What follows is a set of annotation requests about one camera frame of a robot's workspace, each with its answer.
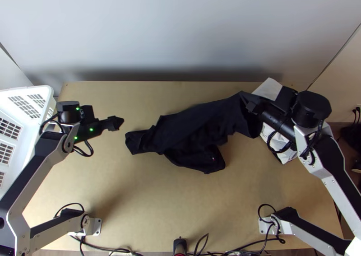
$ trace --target white wall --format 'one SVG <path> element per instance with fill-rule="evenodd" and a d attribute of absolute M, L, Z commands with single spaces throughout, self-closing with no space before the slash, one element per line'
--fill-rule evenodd
<path fill-rule="evenodd" d="M 309 90 L 330 101 L 332 113 L 327 121 L 354 120 L 352 109 L 361 107 L 361 28 Z"/>
<path fill-rule="evenodd" d="M 306 87 L 361 22 L 361 1 L 1 0 L 0 18 L 19 66 L 58 86 L 90 78 L 79 70 L 221 67 Z"/>
<path fill-rule="evenodd" d="M 30 86 L 32 86 L 30 80 L 0 48 L 0 90 Z"/>

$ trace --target wire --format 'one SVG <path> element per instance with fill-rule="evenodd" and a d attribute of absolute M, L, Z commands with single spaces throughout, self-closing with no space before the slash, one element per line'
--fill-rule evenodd
<path fill-rule="evenodd" d="M 194 249 L 194 252 L 193 252 L 193 256 L 200 256 L 200 255 L 201 255 L 203 249 L 205 248 L 205 246 L 206 246 L 206 244 L 207 244 L 207 242 L 208 242 L 208 236 L 209 236 L 209 233 L 203 235 L 203 236 L 198 240 L 197 244 L 195 245 L 195 249 Z M 197 253 L 197 249 L 198 249 L 199 243 L 201 243 L 201 241 L 202 241 L 203 239 L 205 239 L 205 238 L 206 238 L 206 240 L 204 241 L 203 247 L 202 247 L 201 250 Z"/>
<path fill-rule="evenodd" d="M 357 119 L 357 124 L 358 124 L 360 122 L 361 109 L 360 109 L 360 107 L 356 107 L 356 110 L 358 112 L 358 119 Z"/>
<path fill-rule="evenodd" d="M 82 236 L 82 238 L 80 239 L 80 242 L 79 242 L 79 251 L 82 256 L 85 256 L 83 249 L 82 249 L 82 244 L 83 244 L 84 239 L 85 239 L 85 236 Z"/>
<path fill-rule="evenodd" d="M 65 207 L 67 207 L 67 206 L 70 206 L 70 205 L 79 205 L 79 206 L 82 208 L 82 210 L 84 210 L 83 206 L 82 206 L 80 203 L 70 203 L 70 204 L 67 204 L 67 205 L 64 205 L 63 207 L 61 207 L 61 208 L 56 212 L 56 214 L 55 214 L 54 217 L 57 217 L 58 213 L 59 213 L 63 208 L 65 208 Z M 280 237 L 278 236 L 279 233 L 280 233 L 280 231 L 279 231 L 279 229 L 280 229 L 280 224 L 279 224 L 277 218 L 276 218 L 275 216 L 272 216 L 272 215 L 271 215 L 271 217 L 272 217 L 272 218 L 274 219 L 274 221 L 276 222 L 276 223 L 275 223 L 274 221 L 264 220 L 264 219 L 261 217 L 260 211 L 261 211 L 262 207 L 264 207 L 264 206 L 271 207 L 274 212 L 276 212 L 276 210 L 275 210 L 275 208 L 274 208 L 273 206 L 271 206 L 271 205 L 269 205 L 269 204 L 262 204 L 262 205 L 260 205 L 259 208 L 258 208 L 257 213 L 258 213 L 259 219 L 260 219 L 261 221 L 264 221 L 265 223 L 270 224 L 270 226 L 269 226 L 268 229 L 267 229 L 266 238 L 265 238 L 265 239 L 258 240 L 258 241 L 255 241 L 255 242 L 246 244 L 246 245 L 244 245 L 244 246 L 238 247 L 238 248 L 236 248 L 236 249 L 234 249 L 234 250 L 231 250 L 231 251 L 227 251 L 227 252 L 225 252 L 225 253 L 222 253 L 222 252 L 209 252 L 209 251 L 207 251 L 206 253 L 203 253 L 203 254 L 202 254 L 202 252 L 203 252 L 203 250 L 204 250 L 204 248 L 206 247 L 207 242 L 208 242 L 209 233 L 207 233 L 207 234 L 203 235 L 203 236 L 197 241 L 197 244 L 196 244 L 196 246 L 195 246 L 194 252 L 193 252 L 193 253 L 187 253 L 187 255 L 189 255 L 189 256 L 227 256 L 227 255 L 230 255 L 230 254 L 236 253 L 236 252 L 239 252 L 239 253 L 244 252 L 244 253 L 249 253 L 249 254 L 252 254 L 252 255 L 257 255 L 257 254 L 261 254 L 263 251 L 265 251 L 267 242 L 269 242 L 269 241 L 276 241 L 276 240 L 278 240 L 281 244 L 286 243 L 286 241 L 285 241 L 284 239 L 282 239 L 282 238 L 280 238 Z M 275 238 L 268 238 L 268 235 L 269 235 L 269 232 L 270 232 L 270 230 L 271 230 L 271 227 L 272 227 L 272 226 L 275 226 L 275 225 L 277 225 L 277 234 L 276 234 L 276 237 L 275 237 Z M 111 256 L 114 252 L 131 253 L 131 254 L 134 255 L 134 256 L 143 256 L 142 254 L 140 254 L 140 253 L 138 253 L 138 252 L 135 252 L 135 251 L 132 251 L 132 250 L 126 249 L 126 248 L 121 248 L 121 247 L 120 247 L 120 248 L 116 248 L 116 249 L 111 249 L 111 248 L 107 248 L 107 247 L 95 246 L 95 245 L 90 244 L 90 243 L 87 243 L 87 242 L 85 241 L 86 236 L 82 236 L 80 239 L 77 238 L 77 237 L 71 236 L 71 235 L 70 235 L 70 237 L 79 242 L 79 251 L 80 251 L 80 254 L 81 254 L 82 256 L 84 256 L 84 252 L 83 252 L 83 248 L 82 248 L 83 245 L 88 246 L 88 247 L 91 247 L 91 248 L 94 248 L 94 249 L 97 249 L 97 250 L 100 250 L 100 251 L 108 251 L 108 252 L 110 252 L 109 256 Z M 204 240 L 204 239 L 205 239 L 204 245 L 202 246 L 202 248 L 200 249 L 200 251 L 197 252 L 198 247 L 199 247 L 199 244 L 200 244 L 200 243 L 202 242 L 202 240 Z M 254 245 L 254 244 L 262 243 L 262 242 L 263 242 L 264 244 L 263 244 L 263 247 L 262 247 L 259 251 L 246 251 L 246 250 L 243 250 L 243 249 L 246 248 L 246 247 L 252 246 L 252 245 Z"/>
<path fill-rule="evenodd" d="M 91 248 L 94 248 L 94 249 L 97 249 L 97 250 L 100 250 L 100 251 L 107 251 L 107 252 L 110 252 L 110 255 L 114 252 L 121 252 L 121 253 L 131 253 L 135 256 L 143 256 L 142 254 L 138 253 L 138 252 L 135 252 L 135 251 L 132 251 L 130 249 L 126 249 L 126 248 L 116 248 L 116 249 L 113 249 L 113 248 L 108 248 L 108 247 L 99 247 L 99 246 L 95 246 L 93 244 L 89 244 L 85 241 L 85 237 L 86 236 L 83 236 L 81 239 L 77 238 L 77 237 L 74 237 L 74 236 L 71 236 L 69 235 L 71 238 L 73 238 L 74 240 L 78 241 L 79 243 L 81 243 L 81 245 L 85 245 L 87 247 L 91 247 Z"/>
<path fill-rule="evenodd" d="M 54 120 L 56 117 L 58 117 L 58 114 L 53 115 L 53 116 L 50 117 L 49 119 L 45 120 L 45 121 L 42 123 L 42 125 L 40 125 L 40 127 L 39 127 L 39 135 L 41 135 L 41 134 L 43 133 L 45 124 L 47 124 L 47 123 L 50 122 L 50 121 L 56 123 L 56 124 L 59 126 L 61 132 L 62 132 L 63 134 L 65 134 L 64 128 L 61 126 L 61 124 L 60 124 L 59 122 L 57 122 L 57 121 Z"/>
<path fill-rule="evenodd" d="M 275 131 L 273 131 L 272 133 L 270 133 L 269 135 L 268 135 L 268 138 L 267 138 L 267 147 L 268 147 L 268 149 L 272 152 L 272 153 L 274 153 L 274 154 L 280 154 L 280 153 L 283 153 L 283 152 L 285 152 L 285 151 L 287 151 L 290 147 L 291 147 L 291 145 L 292 145 L 292 142 L 291 141 L 288 141 L 284 146 L 283 146 L 283 148 L 281 148 L 281 149 L 279 149 L 278 151 L 276 151 L 274 148 L 272 148 L 271 147 L 271 139 L 273 138 L 273 136 L 275 135 L 277 133 L 277 131 L 275 130 Z"/>
<path fill-rule="evenodd" d="M 310 152 L 313 150 L 313 146 L 315 145 L 316 141 L 319 138 L 319 135 L 321 134 L 322 126 L 324 124 L 324 120 L 320 120 L 317 126 L 317 131 L 315 132 L 313 138 L 308 143 L 306 149 L 301 153 L 300 157 L 302 157 L 304 160 L 307 159 L 307 156 Z"/>
<path fill-rule="evenodd" d="M 261 253 L 264 251 L 264 249 L 266 248 L 266 245 L 267 245 L 267 242 L 268 242 L 268 241 L 276 241 L 276 240 L 278 240 L 281 244 L 286 243 L 286 241 L 285 241 L 284 239 L 282 239 L 282 238 L 279 237 L 280 224 L 279 224 L 277 218 L 274 217 L 274 216 L 271 216 L 271 217 L 274 219 L 274 221 L 276 221 L 276 224 L 277 224 L 277 234 L 276 234 L 276 237 L 275 237 L 275 238 L 270 238 L 270 239 L 268 238 L 268 234 L 269 234 L 269 231 L 271 230 L 271 227 L 272 227 L 272 226 L 275 226 L 276 224 L 275 224 L 273 221 L 267 221 L 267 220 L 264 220 L 264 219 L 261 217 L 260 211 L 261 211 L 262 207 L 264 207 L 264 206 L 271 207 L 274 212 L 276 212 L 276 209 L 275 209 L 273 206 L 271 206 L 271 205 L 269 205 L 269 204 L 267 204 L 267 203 L 261 204 L 261 205 L 258 207 L 257 213 L 258 213 L 258 218 L 260 219 L 260 221 L 263 221 L 263 222 L 265 222 L 265 223 L 270 224 L 270 226 L 269 226 L 269 228 L 268 228 L 268 230 L 267 230 L 267 233 L 266 233 L 266 238 L 263 239 L 263 240 L 258 240 L 258 241 L 249 243 L 249 244 L 247 244 L 247 245 L 238 247 L 238 248 L 236 248 L 236 249 L 234 249 L 234 250 L 227 251 L 226 253 L 224 253 L 224 255 L 229 255 L 229 254 L 232 254 L 232 253 L 235 253 L 235 252 L 239 252 L 239 253 L 245 252 L 245 253 L 249 253 L 249 254 L 261 254 Z M 246 248 L 246 247 L 249 247 L 249 246 L 254 245 L 254 244 L 262 243 L 262 242 L 264 242 L 264 244 L 263 244 L 263 247 L 262 247 L 259 251 L 245 251 L 245 250 L 243 250 L 243 249 Z"/>
<path fill-rule="evenodd" d="M 82 210 L 83 212 L 85 212 L 84 206 L 82 206 L 79 202 L 73 202 L 73 203 L 69 203 L 69 204 L 66 204 L 66 205 L 64 205 L 63 207 L 61 207 L 61 208 L 55 213 L 54 218 L 57 218 L 57 217 L 58 217 L 58 214 L 59 214 L 59 212 L 60 212 L 62 209 L 64 209 L 65 207 L 71 206 L 71 205 L 79 205 L 80 208 L 81 208 L 81 210 Z"/>
<path fill-rule="evenodd" d="M 84 152 L 81 148 L 79 148 L 78 146 L 73 146 L 73 150 L 77 153 L 79 153 L 81 156 L 84 157 L 91 157 L 94 154 L 94 149 L 92 148 L 92 146 L 90 145 L 90 143 L 85 140 L 84 141 L 85 145 L 88 147 L 88 149 L 90 150 L 90 154 L 87 154 L 86 152 Z"/>
<path fill-rule="evenodd" d="M 350 127 L 353 127 L 353 126 L 356 124 L 356 109 L 353 109 L 353 110 L 352 110 L 352 113 L 353 113 L 353 115 L 354 115 L 354 118 L 353 118 L 353 123 L 351 124 Z M 339 142 L 341 138 L 342 138 L 342 135 L 340 135 L 340 136 L 336 139 L 336 142 Z"/>

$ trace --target black cable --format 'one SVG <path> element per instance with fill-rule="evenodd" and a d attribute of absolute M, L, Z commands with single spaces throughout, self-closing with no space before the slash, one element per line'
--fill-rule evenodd
<path fill-rule="evenodd" d="M 358 112 L 358 119 L 357 119 L 357 123 L 356 123 L 356 124 L 358 124 L 358 123 L 360 122 L 361 109 L 360 109 L 360 107 L 356 107 L 356 110 L 357 110 L 357 112 Z"/>
<path fill-rule="evenodd" d="M 319 135 L 321 134 L 322 126 L 324 124 L 324 120 L 320 120 L 317 126 L 317 131 L 315 132 L 313 138 L 311 141 L 307 144 L 306 149 L 301 153 L 301 157 L 306 160 L 308 154 L 313 150 L 313 146 L 315 145 L 316 141 L 319 138 Z"/>
<path fill-rule="evenodd" d="M 353 113 L 353 115 L 354 115 L 354 118 L 353 118 L 353 123 L 351 124 L 351 128 L 356 124 L 356 109 L 353 109 L 352 110 L 352 113 Z M 336 142 L 339 142 L 340 141 L 340 139 L 342 138 L 342 135 L 340 135 L 337 139 L 336 139 Z"/>
<path fill-rule="evenodd" d="M 39 127 L 39 135 L 41 135 L 41 134 L 43 133 L 43 129 L 44 129 L 45 124 L 47 124 L 47 123 L 50 122 L 50 121 L 56 123 L 56 124 L 59 126 L 61 132 L 62 132 L 63 134 L 65 134 L 64 128 L 61 126 L 61 124 L 60 124 L 59 122 L 57 122 L 57 121 L 54 120 L 56 117 L 58 117 L 58 114 L 53 115 L 53 116 L 50 117 L 49 119 L 45 120 L 45 121 L 42 123 L 42 125 L 40 125 L 40 127 Z"/>
<path fill-rule="evenodd" d="M 284 146 L 283 146 L 283 148 L 281 148 L 281 149 L 279 149 L 278 151 L 276 151 L 274 148 L 272 148 L 271 147 L 271 139 L 273 138 L 273 136 L 275 135 L 277 133 L 277 131 L 275 130 L 275 131 L 272 131 L 272 133 L 270 133 L 269 135 L 268 135 L 268 138 L 267 138 L 267 147 L 268 147 L 268 149 L 272 152 L 272 153 L 274 153 L 274 154 L 280 154 L 280 153 L 283 153 L 283 152 L 285 152 L 285 151 L 287 151 L 290 147 L 291 147 L 291 145 L 292 145 L 292 142 L 291 141 L 288 141 Z"/>
<path fill-rule="evenodd" d="M 276 224 L 275 224 L 274 221 L 267 221 L 267 220 L 264 220 L 264 219 L 261 217 L 260 211 L 261 211 L 262 207 L 264 207 L 264 206 L 271 207 L 274 213 L 276 212 L 276 209 L 275 209 L 272 205 L 269 205 L 269 204 L 266 204 L 266 203 L 265 203 L 265 204 L 261 204 L 261 205 L 258 207 L 257 214 L 258 214 L 258 218 L 260 219 L 260 221 L 263 221 L 263 222 L 265 222 L 265 223 L 270 224 L 270 226 L 269 226 L 269 228 L 268 228 L 268 230 L 267 230 L 267 233 L 266 233 L 266 238 L 263 239 L 263 240 L 258 240 L 258 241 L 249 243 L 249 244 L 247 244 L 247 245 L 238 247 L 238 248 L 236 248 L 236 249 L 234 249 L 234 250 L 232 250 L 232 251 L 227 251 L 224 255 L 229 255 L 229 254 L 234 253 L 234 252 L 245 252 L 245 253 L 249 253 L 249 254 L 260 254 L 260 253 L 262 253 L 262 251 L 266 248 L 266 245 L 267 245 L 267 242 L 268 242 L 268 241 L 276 241 L 276 240 L 278 240 L 281 244 L 286 243 L 286 241 L 285 241 L 284 239 L 282 239 L 282 238 L 279 237 L 280 224 L 279 224 L 277 218 L 274 217 L 274 216 L 271 216 L 271 217 L 274 219 L 274 221 L 276 221 L 276 224 L 277 224 L 277 234 L 276 234 L 276 237 L 275 237 L 275 238 L 270 238 L 270 239 L 268 239 L 268 234 L 269 234 L 269 231 L 270 231 L 271 227 L 272 227 L 272 226 L 275 226 Z M 264 245 L 263 245 L 262 249 L 260 249 L 259 251 L 245 251 L 245 250 L 243 250 L 243 249 L 246 248 L 246 247 L 249 247 L 249 246 L 254 245 L 254 244 L 262 243 L 262 242 L 264 242 Z"/>
<path fill-rule="evenodd" d="M 272 226 L 273 225 L 270 225 L 269 227 L 268 227 L 268 230 L 267 230 L 267 232 L 266 232 L 266 238 L 264 239 L 264 240 L 260 240 L 260 243 L 261 242 L 264 242 L 264 244 L 263 244 L 263 247 L 259 250 L 259 251 L 244 251 L 244 250 L 242 250 L 245 246 L 243 246 L 243 247 L 241 247 L 241 248 L 237 248 L 237 249 L 235 249 L 235 250 L 232 250 L 232 251 L 227 251 L 224 255 L 229 255 L 229 254 L 232 254 L 232 253 L 235 253 L 235 252 L 239 252 L 239 253 L 241 253 L 241 252 L 246 252 L 246 253 L 249 253 L 249 254 L 260 254 L 260 253 L 262 253 L 262 251 L 266 248 L 266 244 L 267 244 L 267 241 L 268 241 L 268 234 L 269 234 L 269 231 L 271 230 L 271 228 L 272 228 Z"/>
<path fill-rule="evenodd" d="M 55 213 L 54 218 L 57 218 L 57 217 L 58 217 L 58 214 L 59 214 L 59 212 L 60 212 L 62 209 L 64 209 L 65 207 L 71 206 L 71 205 L 79 205 L 80 208 L 81 208 L 81 210 L 82 210 L 83 212 L 85 212 L 84 206 L 82 206 L 79 202 L 73 202 L 73 203 L 69 203 L 69 204 L 66 204 L 66 205 L 64 205 L 63 207 L 61 207 L 61 208 Z"/>
<path fill-rule="evenodd" d="M 209 236 L 209 233 L 203 235 L 203 236 L 198 240 L 197 244 L 195 245 L 195 249 L 194 249 L 194 252 L 193 252 L 193 256 L 200 256 L 200 254 L 202 253 L 203 249 L 205 248 L 205 246 L 206 246 L 206 244 L 207 244 L 207 242 L 208 242 L 208 236 Z M 202 249 L 197 253 L 199 244 L 200 244 L 200 243 L 202 242 L 202 240 L 205 239 L 205 238 L 206 238 L 206 240 L 204 241 L 204 245 L 203 245 Z"/>
<path fill-rule="evenodd" d="M 85 256 L 83 249 L 82 249 L 82 244 L 83 244 L 84 239 L 85 239 L 85 236 L 82 236 L 82 238 L 80 239 L 80 242 L 79 242 L 79 251 L 80 251 L 81 256 Z"/>
<path fill-rule="evenodd" d="M 92 148 L 92 146 L 90 145 L 90 143 L 85 140 L 84 141 L 85 145 L 88 147 L 88 149 L 90 150 L 90 154 L 87 154 L 86 152 L 84 152 L 81 148 L 79 148 L 78 146 L 73 146 L 73 150 L 77 153 L 79 153 L 82 156 L 85 157 L 91 157 L 94 154 L 94 149 Z"/>

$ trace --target black cylindrical motor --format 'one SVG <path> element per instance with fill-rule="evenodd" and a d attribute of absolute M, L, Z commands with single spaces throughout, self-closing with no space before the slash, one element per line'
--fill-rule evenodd
<path fill-rule="evenodd" d="M 304 128 L 314 128 L 319 121 L 331 114 L 330 102 L 324 96 L 311 91 L 298 93 L 292 108 L 292 120 Z"/>

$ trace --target ventilation grille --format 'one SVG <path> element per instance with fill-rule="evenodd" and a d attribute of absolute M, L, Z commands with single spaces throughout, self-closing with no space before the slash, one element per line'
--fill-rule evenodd
<path fill-rule="evenodd" d="M 30 99 L 34 101 L 40 108 L 44 108 L 45 100 L 40 94 L 30 94 L 28 95 Z"/>
<path fill-rule="evenodd" d="M 40 113 L 21 96 L 8 97 L 18 108 L 24 111 L 32 119 L 40 118 Z"/>
<path fill-rule="evenodd" d="M 21 127 L 14 123 L 0 118 L 0 134 L 10 137 L 14 140 L 18 140 Z"/>
<path fill-rule="evenodd" d="M 4 173 L 4 172 L 0 172 L 0 188 L 1 188 L 1 185 L 3 184 L 4 177 L 5 177 L 5 173 Z"/>
<path fill-rule="evenodd" d="M 13 151 L 14 147 L 0 143 L 0 163 L 8 165 Z"/>
<path fill-rule="evenodd" d="M 50 119 L 51 117 L 53 117 L 53 113 L 54 113 L 54 110 L 50 107 L 48 110 L 47 118 Z"/>

